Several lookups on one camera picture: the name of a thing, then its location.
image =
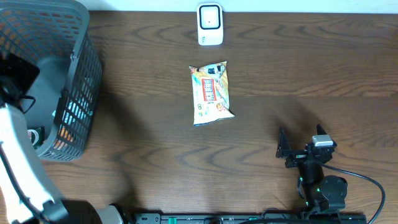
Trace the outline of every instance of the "chip bag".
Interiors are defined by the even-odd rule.
[[[193,125],[199,126],[219,119],[235,117],[229,111],[226,62],[201,68],[190,66],[190,69],[195,107]]]

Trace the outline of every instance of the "wood grain surface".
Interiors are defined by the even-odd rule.
[[[321,123],[338,143],[328,164],[379,181],[376,223],[397,223],[396,15],[225,13],[212,47],[198,45],[194,13],[90,15],[104,78],[88,147],[43,162],[66,197],[165,213],[302,207],[298,171],[275,158],[278,128],[301,149]],[[188,66],[225,60],[236,117],[193,127]],[[379,189],[324,171],[347,179],[345,211],[369,220]]]

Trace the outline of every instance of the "white rectangular device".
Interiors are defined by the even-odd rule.
[[[217,3],[200,4],[197,9],[198,42],[200,45],[219,45],[223,42],[223,9]]]

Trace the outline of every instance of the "white wall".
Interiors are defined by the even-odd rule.
[[[218,2],[226,12],[398,13],[398,0],[77,0],[89,10],[193,12]]]

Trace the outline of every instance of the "basket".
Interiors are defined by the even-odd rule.
[[[76,1],[0,1],[0,50],[40,68],[28,128],[44,127],[41,159],[81,157],[93,122],[102,69],[88,36],[89,14]]]

